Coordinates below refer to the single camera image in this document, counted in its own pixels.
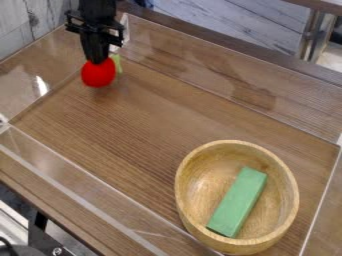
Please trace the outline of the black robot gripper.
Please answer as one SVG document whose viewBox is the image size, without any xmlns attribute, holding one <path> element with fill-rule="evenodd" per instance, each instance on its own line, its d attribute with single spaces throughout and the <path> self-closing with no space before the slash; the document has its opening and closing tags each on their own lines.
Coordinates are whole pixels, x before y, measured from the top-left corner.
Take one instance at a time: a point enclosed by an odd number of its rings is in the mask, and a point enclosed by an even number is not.
<svg viewBox="0 0 342 256">
<path fill-rule="evenodd" d="M 122 45 L 123 25 L 116 21 L 116 0 L 79 0 L 76 10 L 65 12 L 65 28 L 80 35 L 87 60 L 100 64 L 108 57 L 108 44 Z"/>
</svg>

